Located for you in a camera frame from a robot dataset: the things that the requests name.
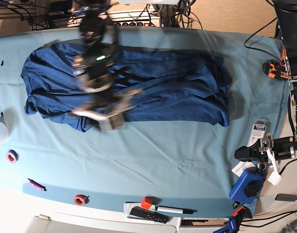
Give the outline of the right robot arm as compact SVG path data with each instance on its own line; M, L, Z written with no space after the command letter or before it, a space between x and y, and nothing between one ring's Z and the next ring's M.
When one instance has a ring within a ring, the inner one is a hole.
M118 54L118 28L115 26L110 44L102 42L108 26L112 23L107 11L108 0L78 0L79 13L83 18L79 25L80 36L85 45L81 55L76 55L73 69L81 89L88 93L91 101L72 110L74 115L89 118L97 123L102 132L109 132L124 126L124 112L134 106L131 99L142 89L131 89L114 94L112 86L115 74L109 72Z

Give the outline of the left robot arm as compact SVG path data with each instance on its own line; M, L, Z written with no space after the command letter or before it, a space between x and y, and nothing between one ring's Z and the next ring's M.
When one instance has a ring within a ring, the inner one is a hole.
M282 170L278 170L277 162L289 159L297 150L297 0L274 0L271 4L277 15L278 35L284 44L284 50L281 58L264 63L263 71L271 78L289 83L288 104L294 103L296 107L295 119L292 119L291 112L288 112L293 136L274 140L271 148L263 145L274 169L268 181L272 185L277 185L283 173Z

